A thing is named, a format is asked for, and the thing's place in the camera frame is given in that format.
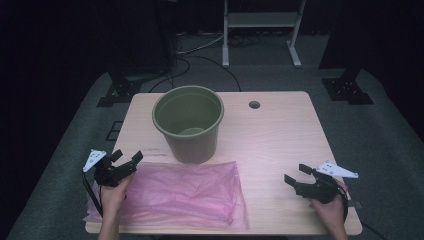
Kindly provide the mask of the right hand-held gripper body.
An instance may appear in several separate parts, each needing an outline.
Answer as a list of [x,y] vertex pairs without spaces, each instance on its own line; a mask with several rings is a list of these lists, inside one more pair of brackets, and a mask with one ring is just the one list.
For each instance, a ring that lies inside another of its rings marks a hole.
[[359,177],[358,173],[342,168],[329,161],[324,162],[317,168],[313,168],[311,175],[315,178],[313,184],[296,181],[296,185],[293,188],[297,195],[318,200],[323,204],[331,202],[339,193],[339,185],[335,177]]

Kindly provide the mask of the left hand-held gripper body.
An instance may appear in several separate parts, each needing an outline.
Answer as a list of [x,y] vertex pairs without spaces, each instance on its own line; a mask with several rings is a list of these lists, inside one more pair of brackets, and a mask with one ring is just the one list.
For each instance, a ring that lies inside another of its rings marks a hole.
[[137,164],[131,159],[119,166],[114,163],[105,151],[92,149],[82,171],[87,173],[95,168],[94,179],[98,185],[116,187],[122,179],[137,170]]

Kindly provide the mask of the pink plastic bag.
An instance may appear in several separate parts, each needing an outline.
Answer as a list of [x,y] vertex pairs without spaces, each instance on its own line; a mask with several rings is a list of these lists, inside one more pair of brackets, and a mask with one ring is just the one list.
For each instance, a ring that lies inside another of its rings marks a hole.
[[247,230],[237,164],[141,163],[128,186],[121,223]]

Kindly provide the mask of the green plastic bucket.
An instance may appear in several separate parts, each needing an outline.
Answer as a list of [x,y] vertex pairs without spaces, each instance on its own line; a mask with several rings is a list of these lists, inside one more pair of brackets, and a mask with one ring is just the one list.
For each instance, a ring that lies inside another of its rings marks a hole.
[[185,164],[202,164],[215,154],[224,117],[222,99],[202,86],[168,91],[153,106],[152,121],[174,157]]

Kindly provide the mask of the person's left hand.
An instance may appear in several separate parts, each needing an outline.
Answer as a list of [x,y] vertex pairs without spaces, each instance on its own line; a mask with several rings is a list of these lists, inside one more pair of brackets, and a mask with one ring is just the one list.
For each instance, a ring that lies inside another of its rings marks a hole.
[[116,216],[126,199],[126,192],[133,180],[134,175],[122,179],[116,187],[102,186],[100,190],[103,217]]

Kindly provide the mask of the person's right hand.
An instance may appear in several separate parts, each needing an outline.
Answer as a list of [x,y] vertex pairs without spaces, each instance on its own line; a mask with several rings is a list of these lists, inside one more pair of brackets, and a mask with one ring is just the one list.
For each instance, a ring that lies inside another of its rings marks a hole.
[[323,204],[318,200],[311,199],[311,206],[315,209],[319,219],[329,232],[329,229],[344,228],[344,206],[340,195],[331,202]]

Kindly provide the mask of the black stand base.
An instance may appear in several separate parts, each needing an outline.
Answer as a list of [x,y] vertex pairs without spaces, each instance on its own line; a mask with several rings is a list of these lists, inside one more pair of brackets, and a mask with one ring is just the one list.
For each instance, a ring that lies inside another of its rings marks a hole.
[[128,80],[120,71],[111,70],[108,75],[112,83],[106,95],[98,101],[98,107],[112,107],[115,103],[129,103],[141,89],[140,82]]
[[351,105],[372,105],[369,95],[361,90],[356,83],[361,69],[346,68],[338,78],[323,78],[321,80],[332,101],[346,101]]

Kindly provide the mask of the white metal stand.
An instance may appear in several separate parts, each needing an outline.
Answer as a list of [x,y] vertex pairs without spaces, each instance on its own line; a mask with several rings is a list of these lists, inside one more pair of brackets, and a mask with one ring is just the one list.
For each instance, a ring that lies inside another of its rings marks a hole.
[[224,0],[223,13],[223,43],[222,65],[228,67],[229,59],[229,32],[235,28],[291,28],[291,39],[286,41],[287,49],[295,68],[302,66],[295,44],[301,26],[304,8],[307,0],[299,0],[299,7],[294,12],[258,12],[234,13],[228,10],[229,0]]

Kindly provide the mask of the black rectangular floor frame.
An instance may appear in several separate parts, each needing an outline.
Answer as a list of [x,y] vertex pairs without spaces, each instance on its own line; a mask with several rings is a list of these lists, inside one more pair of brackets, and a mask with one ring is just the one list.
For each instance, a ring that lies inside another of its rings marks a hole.
[[122,121],[114,121],[111,125],[110,130],[108,131],[105,140],[106,141],[116,141],[120,134],[123,122]]

